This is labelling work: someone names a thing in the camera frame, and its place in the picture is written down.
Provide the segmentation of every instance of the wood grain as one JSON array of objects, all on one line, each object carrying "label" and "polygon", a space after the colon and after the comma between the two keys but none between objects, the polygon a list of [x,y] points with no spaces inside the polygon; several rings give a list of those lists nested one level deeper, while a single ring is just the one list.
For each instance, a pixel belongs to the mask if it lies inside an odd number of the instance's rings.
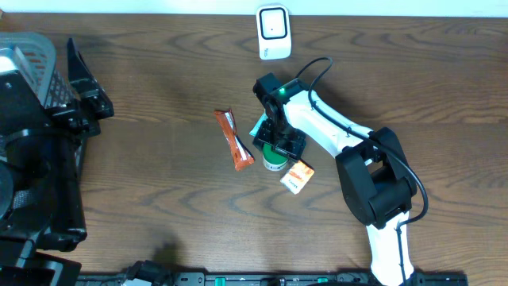
[{"label": "wood grain", "polygon": [[[362,125],[389,126],[429,189],[409,230],[412,262],[508,281],[508,21],[292,17],[286,60],[258,57],[254,17],[5,14],[2,31],[55,43],[65,73],[74,37],[116,116],[92,138],[83,173],[88,239],[63,257],[85,271],[136,260],[209,271],[368,268],[365,229],[342,199],[334,162],[309,140],[316,170],[299,195],[268,172],[248,131],[263,112],[256,78],[290,79],[317,56],[336,64],[320,96]],[[312,79],[321,67],[305,77]],[[213,116],[232,107],[258,162],[235,172]],[[414,213],[421,199],[414,199]]]}]

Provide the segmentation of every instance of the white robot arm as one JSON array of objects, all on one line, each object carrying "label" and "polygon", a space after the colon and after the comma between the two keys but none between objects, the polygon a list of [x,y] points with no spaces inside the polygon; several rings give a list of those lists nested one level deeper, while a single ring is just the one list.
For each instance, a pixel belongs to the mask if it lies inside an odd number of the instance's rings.
[{"label": "white robot arm", "polygon": [[[367,227],[372,273],[381,284],[400,285],[404,281],[395,229],[409,218],[410,198],[416,193],[416,186],[389,156],[349,132],[391,145],[406,160],[398,139],[387,128],[374,133],[348,120],[321,101],[315,91],[310,96],[311,104],[308,89],[299,79],[284,86],[272,74],[258,79],[254,92],[264,105],[268,120],[258,131],[254,145],[259,148],[269,144],[275,152],[299,160],[305,146],[300,142],[305,138],[304,133],[332,155],[337,162],[344,199],[352,213]],[[367,165],[373,161],[382,161],[383,167],[371,174]],[[400,231],[403,268],[406,279],[409,279],[414,267],[409,258],[406,225],[400,227]]]}]

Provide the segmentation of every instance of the white backdrop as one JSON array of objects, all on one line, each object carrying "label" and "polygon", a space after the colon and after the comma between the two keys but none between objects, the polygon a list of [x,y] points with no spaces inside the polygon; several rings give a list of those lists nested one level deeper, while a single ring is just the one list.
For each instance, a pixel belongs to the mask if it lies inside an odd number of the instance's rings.
[{"label": "white backdrop", "polygon": [[6,12],[254,14],[280,3],[293,15],[508,17],[508,0],[0,0]]}]

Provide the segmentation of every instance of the gray laundry basket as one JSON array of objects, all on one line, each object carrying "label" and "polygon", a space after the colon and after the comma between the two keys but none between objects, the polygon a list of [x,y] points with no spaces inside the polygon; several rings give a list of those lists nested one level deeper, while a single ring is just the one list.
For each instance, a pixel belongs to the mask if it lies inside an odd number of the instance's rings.
[{"label": "gray laundry basket", "polygon": [[[65,104],[76,97],[67,80],[56,70],[56,50],[48,38],[38,33],[0,33],[0,50],[16,47],[27,59],[30,71],[25,72],[36,76],[37,84],[33,87],[44,108]],[[75,153],[78,173],[81,171],[85,143],[83,140]],[[6,160],[4,146],[5,138],[0,135],[0,160]]]}]

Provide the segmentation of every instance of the white device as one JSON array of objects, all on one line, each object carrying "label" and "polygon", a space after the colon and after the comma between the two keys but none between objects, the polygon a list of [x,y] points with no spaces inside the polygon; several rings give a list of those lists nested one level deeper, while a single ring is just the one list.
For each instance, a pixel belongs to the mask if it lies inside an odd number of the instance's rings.
[{"label": "white device", "polygon": [[257,10],[257,36],[260,58],[276,60],[291,54],[289,11],[282,5],[263,6]]},{"label": "white device", "polygon": [[[301,91],[291,96],[289,102],[284,104],[284,113],[287,122],[294,128],[300,129],[311,136],[321,147],[323,147],[332,157],[342,153],[346,146],[354,147],[363,140],[347,134],[345,131],[335,126],[320,115],[309,102],[308,91]],[[316,91],[312,91],[312,100],[316,106],[324,111],[328,116],[340,122],[343,126],[361,133],[368,137],[370,128],[360,126],[350,121],[342,114],[336,112],[332,107],[326,105],[318,96]],[[378,230],[373,225],[367,226],[368,240],[371,245],[372,263],[371,270],[375,277],[383,285],[399,286],[402,281],[400,256],[398,251],[398,238],[395,228],[399,222],[406,221],[409,218],[409,211],[394,216],[389,220],[384,228]],[[409,258],[407,246],[406,226],[401,227],[402,257],[404,260],[404,270],[406,279],[409,279],[414,271]]]}]

